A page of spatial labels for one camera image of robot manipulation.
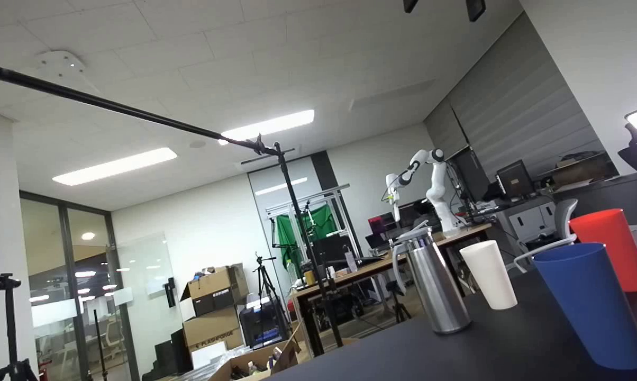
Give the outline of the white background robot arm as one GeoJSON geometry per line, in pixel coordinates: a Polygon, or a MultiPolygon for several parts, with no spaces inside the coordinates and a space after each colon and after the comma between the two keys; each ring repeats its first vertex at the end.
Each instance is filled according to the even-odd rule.
{"type": "Polygon", "coordinates": [[[431,165],[431,188],[426,190],[426,198],[433,203],[441,229],[445,233],[456,233],[460,229],[457,216],[452,211],[450,203],[445,200],[445,180],[446,180],[446,161],[445,153],[441,147],[433,151],[417,151],[409,165],[401,174],[387,174],[386,176],[386,192],[384,198],[391,206],[394,220],[401,220],[401,188],[414,182],[416,174],[423,166],[431,165]]]}

